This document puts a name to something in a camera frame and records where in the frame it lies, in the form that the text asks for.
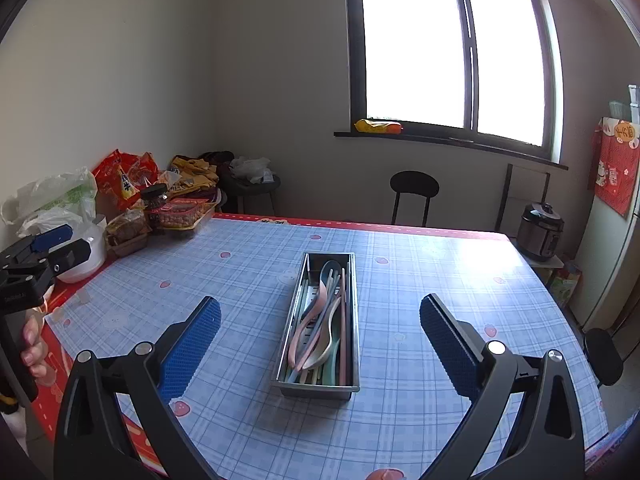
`black lid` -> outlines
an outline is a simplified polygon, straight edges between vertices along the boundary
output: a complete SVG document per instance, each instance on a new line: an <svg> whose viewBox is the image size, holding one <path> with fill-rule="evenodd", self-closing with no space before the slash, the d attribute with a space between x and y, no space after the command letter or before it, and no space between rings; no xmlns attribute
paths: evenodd
<svg viewBox="0 0 640 480"><path fill-rule="evenodd" d="M558 213L554 211L551 204L533 203L526 206L522 217L535 224L544 224L543 226L555 231L562 231L564 221Z"/></svg>
<svg viewBox="0 0 640 480"><path fill-rule="evenodd" d="M152 186L145 187L140 191L142 200L151 200L157 196L163 195L167 192L166 184L153 184Z"/></svg>

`silver screw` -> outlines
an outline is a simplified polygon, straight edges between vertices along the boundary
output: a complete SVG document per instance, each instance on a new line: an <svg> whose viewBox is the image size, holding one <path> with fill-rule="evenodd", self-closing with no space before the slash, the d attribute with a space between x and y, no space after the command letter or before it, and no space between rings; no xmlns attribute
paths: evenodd
<svg viewBox="0 0 640 480"><path fill-rule="evenodd" d="M496 355L504 354L504 351L507 349L500 341L489 341L488 347L489 352Z"/></svg>
<svg viewBox="0 0 640 480"><path fill-rule="evenodd" d="M151 343L147 343L146 341L144 343L138 343L138 345L136 345L136 354L147 355L151 352L152 348Z"/></svg>
<svg viewBox="0 0 640 480"><path fill-rule="evenodd" d="M562 361L562 354L558 350L549 350L549 353L547 355L549 356L549 359L555 361L556 363Z"/></svg>
<svg viewBox="0 0 640 480"><path fill-rule="evenodd" d="M78 360L79 363L85 363L89 359L91 359L91 352L89 352L88 350L82 350L78 354L78 357L76 357L76 359Z"/></svg>

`pressure cooker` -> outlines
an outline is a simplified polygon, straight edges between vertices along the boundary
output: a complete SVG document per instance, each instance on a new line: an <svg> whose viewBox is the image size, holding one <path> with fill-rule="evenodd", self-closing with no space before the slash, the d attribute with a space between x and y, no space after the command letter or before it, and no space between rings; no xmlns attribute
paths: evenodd
<svg viewBox="0 0 640 480"><path fill-rule="evenodd" d="M522 213L516 246L532 260L545 262L556 253L564 221L550 204L528 204Z"/></svg>

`window frame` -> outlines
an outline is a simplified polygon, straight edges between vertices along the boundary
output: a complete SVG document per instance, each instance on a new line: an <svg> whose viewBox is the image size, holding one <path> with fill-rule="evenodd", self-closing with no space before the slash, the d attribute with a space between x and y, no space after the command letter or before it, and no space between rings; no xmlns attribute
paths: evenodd
<svg viewBox="0 0 640 480"><path fill-rule="evenodd" d="M482 83L478 78L478 57L475 25L470 0L458 0L460 25L462 28L463 48L465 51L465 126L445 126L443 124L416 123L396 119L402 123L402 135L405 140L421 140L429 142L433 139L439 144L444 139L452 140L453 144L473 144L474 147L489 146L506 152L519 153L544 160L551 160L553 136L556 119L556 85L554 64L552 58L551 38L545 18L542 0L531 0L538 35L542 49L543 76L545 81L545 111L542 146L527 144L520 140L509 139L492 134L478 132L478 104ZM347 0L348 38L350 59L350 89L351 89L351 136L357 136L353 123L365 119L367 110L367 67L366 43L364 26L363 0Z"/></svg>

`metal tray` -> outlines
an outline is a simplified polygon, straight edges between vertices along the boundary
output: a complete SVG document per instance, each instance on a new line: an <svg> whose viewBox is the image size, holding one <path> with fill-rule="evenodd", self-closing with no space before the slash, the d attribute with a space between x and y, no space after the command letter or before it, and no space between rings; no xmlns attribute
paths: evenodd
<svg viewBox="0 0 640 480"><path fill-rule="evenodd" d="M302 300L302 284L305 279L309 282L309 293L318 291L320 280L320 270L328 260L336 260L345 270L346 295L347 295L347 316L351 317L351 329L348 334L351 349L347 364L347 384L348 386L324 386L323 384L298 384L287 383L287 352L289 351L289 341L295 332L297 313L296 307ZM308 294L307 304L310 303L311 294ZM360 345L358 341L358 297L356 293L356 272L354 253L305 253L296 288L291 298L289 313L287 314L284 332L280 340L276 366L271 377L271 384L280 389L287 397L310 397L314 399L335 399L349 400L351 394L360 390Z"/></svg>

